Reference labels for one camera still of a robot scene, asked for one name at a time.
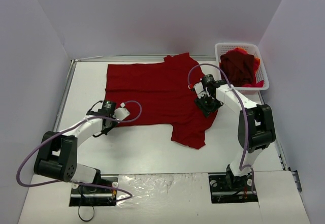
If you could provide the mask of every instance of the wall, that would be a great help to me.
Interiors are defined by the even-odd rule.
[[[54,125],[70,63],[37,0],[0,0],[0,13],[0,222],[17,223],[27,188],[15,174]]]
[[[277,136],[298,170],[311,223],[325,219],[325,0],[283,0],[259,48]]]
[[[72,58],[258,44],[281,0],[38,0]]]

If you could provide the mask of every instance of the white laundry basket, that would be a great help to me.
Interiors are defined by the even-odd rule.
[[[264,85],[261,88],[254,88],[254,87],[235,87],[241,93],[254,93],[259,90],[266,90],[269,88],[269,80],[268,76],[266,75],[265,67],[263,64],[263,60],[261,54],[258,50],[256,45],[246,44],[246,43],[218,43],[215,45],[215,56],[217,58],[218,64],[221,62],[220,56],[226,54],[228,51],[233,50],[235,48],[242,48],[246,50],[248,54],[254,55],[256,58],[259,58],[261,63],[259,65],[258,71],[256,72],[256,82],[260,82],[264,80]]]

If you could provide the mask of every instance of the purple cable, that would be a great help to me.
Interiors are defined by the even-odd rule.
[[[65,130],[63,130],[61,132],[58,132],[57,134],[55,134],[52,137],[48,138],[47,140],[43,141],[40,145],[38,145],[35,149],[33,149],[31,151],[31,153],[29,153],[29,155],[20,164],[20,166],[19,166],[19,168],[17,170],[17,173],[16,173],[16,181],[17,181],[17,183],[20,186],[23,186],[23,187],[38,187],[38,186],[43,186],[43,185],[46,185],[46,184],[60,182],[59,180],[53,180],[53,181],[48,181],[48,182],[36,183],[36,184],[26,184],[26,183],[23,183],[21,181],[21,179],[20,179],[20,173],[21,173],[21,170],[23,169],[23,167],[25,166],[26,162],[32,157],[32,155],[35,154],[45,144],[49,143],[51,140],[55,139],[56,137],[58,137],[58,136],[60,136],[62,134],[65,134],[65,133],[67,133],[69,131],[72,131],[72,130],[76,129],[77,127],[81,126],[82,124],[84,124],[87,121],[101,118],[101,119],[106,119],[106,120],[115,121],[115,122],[127,123],[127,122],[133,122],[133,121],[137,120],[140,117],[141,113],[142,113],[142,106],[141,106],[141,104],[139,102],[137,102],[137,101],[127,101],[127,102],[124,102],[124,104],[128,104],[128,103],[136,103],[140,107],[140,112],[139,112],[139,114],[134,119],[126,120],[126,121],[120,121],[120,120],[116,120],[116,119],[112,119],[112,118],[104,117],[104,116],[92,116],[92,117],[89,117],[87,120],[86,119],[85,120],[82,120],[78,124],[74,125],[73,127],[69,128],[69,129],[65,129]],[[125,190],[119,189],[119,188],[108,187],[108,186],[101,186],[101,185],[95,185],[95,184],[86,184],[86,183],[78,183],[78,184],[79,185],[83,185],[83,186],[101,187],[101,188],[105,188],[105,189],[121,191],[123,193],[126,193],[126,194],[130,195],[129,197],[123,198],[121,200],[127,200],[127,199],[130,199],[132,197],[132,194],[131,193],[129,193],[129,192],[125,191]]]
[[[192,71],[193,71],[195,68],[200,67],[200,66],[212,66],[212,67],[214,67],[214,68],[217,68],[217,69],[218,69],[218,70],[223,74],[224,79],[226,80],[228,87],[231,89],[231,91],[234,93],[234,95],[236,96],[236,98],[237,98],[238,101],[239,101],[239,104],[240,104],[240,106],[241,106],[241,108],[242,108],[242,111],[243,111],[244,123],[245,123],[245,141],[244,141],[244,150],[243,150],[242,157],[241,157],[241,159],[240,159],[239,170],[242,171],[242,170],[243,170],[244,168],[246,168],[246,167],[250,167],[250,168],[251,168],[251,172],[252,172],[252,186],[251,186],[251,187],[252,187],[252,193],[255,194],[255,193],[253,192],[253,190],[254,190],[254,170],[253,170],[252,166],[249,165],[249,164],[246,164],[246,165],[243,166],[243,164],[244,164],[244,160],[245,160],[246,151],[247,151],[247,148],[248,148],[248,119],[247,119],[247,114],[246,114],[246,110],[245,110],[244,103],[242,102],[242,100],[240,99],[240,97],[239,97],[239,95],[236,93],[236,91],[233,90],[233,88],[232,88],[232,86],[231,86],[231,84],[230,84],[230,82],[229,82],[229,79],[228,79],[227,75],[224,73],[224,71],[223,71],[221,68],[219,68],[219,67],[217,67],[216,65],[213,65],[213,64],[203,63],[203,64],[198,64],[198,65],[192,67],[191,70],[189,70],[188,75],[187,75],[187,83],[188,83],[188,85],[191,84],[191,83],[190,83],[190,75],[191,75]]]

